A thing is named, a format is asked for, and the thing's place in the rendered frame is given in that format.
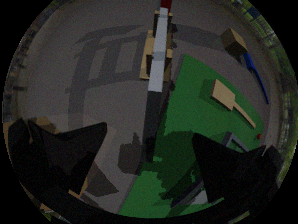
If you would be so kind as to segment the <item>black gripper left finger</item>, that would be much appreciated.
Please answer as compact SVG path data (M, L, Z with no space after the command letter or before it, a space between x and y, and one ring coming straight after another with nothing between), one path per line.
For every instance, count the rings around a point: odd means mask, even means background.
M47 153L61 179L72 192L80 194L90 165L104 143L105 133L108 133L108 123L102 121L60 135L52 135L32 120L28 120L28 128L37 147Z

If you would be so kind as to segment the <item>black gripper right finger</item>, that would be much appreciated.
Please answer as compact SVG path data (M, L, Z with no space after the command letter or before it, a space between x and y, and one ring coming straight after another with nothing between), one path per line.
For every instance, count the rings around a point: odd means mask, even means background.
M249 152L235 152L198 132L192 136L192 143L209 204L223 197L222 194L237 183L243 172L266 149L266 145L263 145Z

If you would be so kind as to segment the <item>blue golf putter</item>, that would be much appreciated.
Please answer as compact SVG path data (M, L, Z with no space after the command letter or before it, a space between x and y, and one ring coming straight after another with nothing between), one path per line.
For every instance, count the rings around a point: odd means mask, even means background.
M269 99L267 99L267 95L266 95L266 89L265 87L263 87L261 76L258 75L257 68L254 67L253 60L251 60L251 56L249 55L249 52L243 53L243 59L245 59L246 61L247 69L250 69L250 71L251 69L253 69L255 75L257 75L259 84L261 84L261 87L262 87L263 95L265 95L266 103L269 104Z

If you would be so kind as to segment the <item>green putting mat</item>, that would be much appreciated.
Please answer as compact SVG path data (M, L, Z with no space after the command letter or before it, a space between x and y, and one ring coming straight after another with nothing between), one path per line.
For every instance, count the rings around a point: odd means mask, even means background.
M227 132L233 132L247 149L259 147L263 121L250 101L230 81L209 65L185 55L172 95L156 132L152 164L142 163L141 171L120 209L120 216L164 218L182 216L210 208L204 204L169 206L201 175L194 155L192 136L201 133L222 143ZM255 128L235 109L226 109L210 97L213 80L220 80L235 95L239 105L254 121ZM261 133L261 139L257 139ZM206 204L208 202L208 204Z

